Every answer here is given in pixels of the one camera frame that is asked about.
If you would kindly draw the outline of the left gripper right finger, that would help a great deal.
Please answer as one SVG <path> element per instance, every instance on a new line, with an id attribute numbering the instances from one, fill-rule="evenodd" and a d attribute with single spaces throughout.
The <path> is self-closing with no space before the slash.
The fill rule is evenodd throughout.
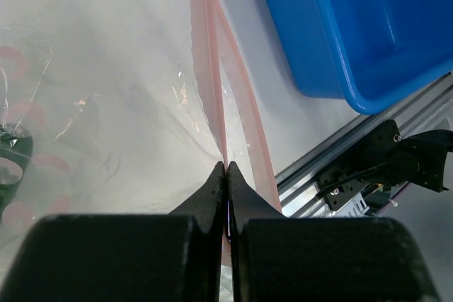
<path id="1" fill-rule="evenodd" d="M 381 217 L 287 218 L 227 171 L 236 301 L 438 301 L 419 248 Z"/>

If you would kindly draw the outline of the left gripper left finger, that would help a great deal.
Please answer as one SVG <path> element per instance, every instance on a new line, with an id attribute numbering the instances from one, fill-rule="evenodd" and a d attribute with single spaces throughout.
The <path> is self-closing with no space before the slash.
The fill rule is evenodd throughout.
<path id="1" fill-rule="evenodd" d="M 168 214 L 61 214 L 28 232 L 2 301 L 217 301 L 225 169 Z"/>

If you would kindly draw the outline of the clear zip top bag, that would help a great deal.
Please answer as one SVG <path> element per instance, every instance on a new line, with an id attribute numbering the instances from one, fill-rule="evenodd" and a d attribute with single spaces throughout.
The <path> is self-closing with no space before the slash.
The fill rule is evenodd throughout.
<path id="1" fill-rule="evenodd" d="M 280 211 L 220 0 L 1 0 L 1 123 L 33 154 L 1 214 L 1 286 L 50 215 L 168 214 L 225 169 L 219 298 L 234 299 L 227 171 Z"/>

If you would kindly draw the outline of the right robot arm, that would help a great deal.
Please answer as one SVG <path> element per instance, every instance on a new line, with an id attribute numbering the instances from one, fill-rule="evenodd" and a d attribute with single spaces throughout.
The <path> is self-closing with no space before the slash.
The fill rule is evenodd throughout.
<path id="1" fill-rule="evenodd" d="M 411 182 L 434 192 L 452 190 L 452 131 L 436 129 L 414 134 L 392 146 L 368 182 L 396 186 Z"/>

